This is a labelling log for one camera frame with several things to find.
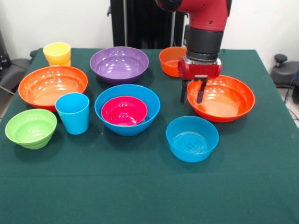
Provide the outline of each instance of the small orange bowl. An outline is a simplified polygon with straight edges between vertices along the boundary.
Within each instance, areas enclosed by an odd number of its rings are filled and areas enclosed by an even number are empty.
[[[51,66],[33,71],[23,78],[19,95],[33,107],[55,112],[59,97],[72,92],[83,93],[87,84],[83,71],[68,66]]]
[[[187,53],[186,48],[170,47],[165,48],[159,54],[159,59],[163,72],[172,77],[180,77],[178,73],[178,60],[185,57]]]
[[[220,75],[209,80],[203,100],[197,103],[201,82],[190,82],[188,85],[188,101],[201,117],[218,123],[236,120],[247,114],[255,104],[252,90],[238,79]]]

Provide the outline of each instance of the white wall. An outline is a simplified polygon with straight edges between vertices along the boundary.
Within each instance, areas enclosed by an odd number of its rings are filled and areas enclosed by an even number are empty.
[[[0,0],[0,28],[12,58],[49,42],[113,45],[110,0]],[[222,48],[256,49],[271,69],[276,53],[299,60],[299,0],[233,0]]]
[[[113,46],[110,0],[0,0],[0,29],[12,59],[50,42]]]

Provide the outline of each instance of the pink bowl inside blue bowl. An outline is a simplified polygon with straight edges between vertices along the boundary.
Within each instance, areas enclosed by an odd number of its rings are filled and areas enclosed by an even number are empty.
[[[144,121],[147,113],[146,104],[130,96],[115,97],[107,101],[101,110],[105,121],[119,126],[138,125]]]
[[[118,85],[137,81],[149,66],[142,51],[130,47],[100,50],[90,60],[92,70],[105,82]]]

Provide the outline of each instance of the purple bowl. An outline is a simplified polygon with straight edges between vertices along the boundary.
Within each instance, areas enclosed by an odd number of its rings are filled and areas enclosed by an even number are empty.
[[[137,81],[149,66],[142,51],[130,47],[100,50],[90,59],[90,67],[105,82],[118,85]]]

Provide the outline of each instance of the green tablecloth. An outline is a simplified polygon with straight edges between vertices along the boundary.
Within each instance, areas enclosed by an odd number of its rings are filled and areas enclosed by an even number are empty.
[[[96,49],[72,49],[72,65],[89,79],[90,128],[66,133],[61,121],[50,143],[31,151],[10,142],[6,123],[31,106],[15,96],[0,123],[1,224],[294,224],[299,223],[299,132],[253,50],[222,50],[224,75],[249,85],[254,109],[215,124],[220,141],[197,164],[176,159],[167,124],[195,115],[180,104],[181,81],[165,75],[159,50],[144,50],[149,68],[137,84],[161,100],[154,123],[135,137],[118,136],[94,112],[109,87],[89,67]],[[41,50],[30,71],[47,62]]]

